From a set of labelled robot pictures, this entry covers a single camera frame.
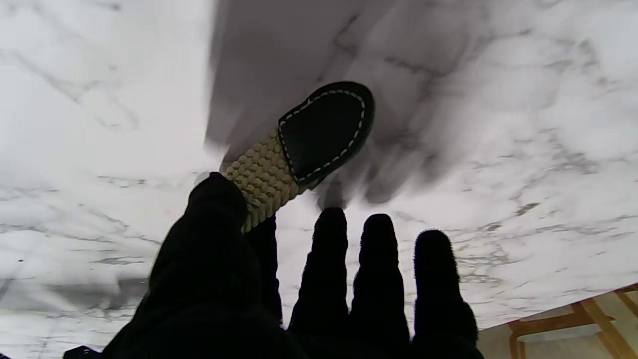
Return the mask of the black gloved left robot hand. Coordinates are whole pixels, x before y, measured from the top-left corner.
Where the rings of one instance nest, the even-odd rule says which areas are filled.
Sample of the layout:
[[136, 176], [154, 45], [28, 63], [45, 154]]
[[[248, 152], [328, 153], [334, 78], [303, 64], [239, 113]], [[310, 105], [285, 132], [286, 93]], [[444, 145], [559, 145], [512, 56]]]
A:
[[417, 297], [410, 334], [397, 238], [387, 214], [365, 221], [346, 302], [342, 207], [317, 218], [289, 325], [277, 278], [276, 218], [242, 234], [244, 197], [203, 173], [169, 230], [132, 320], [102, 352], [66, 359], [480, 359], [479, 331], [460, 291], [453, 246], [436, 229], [415, 241]]

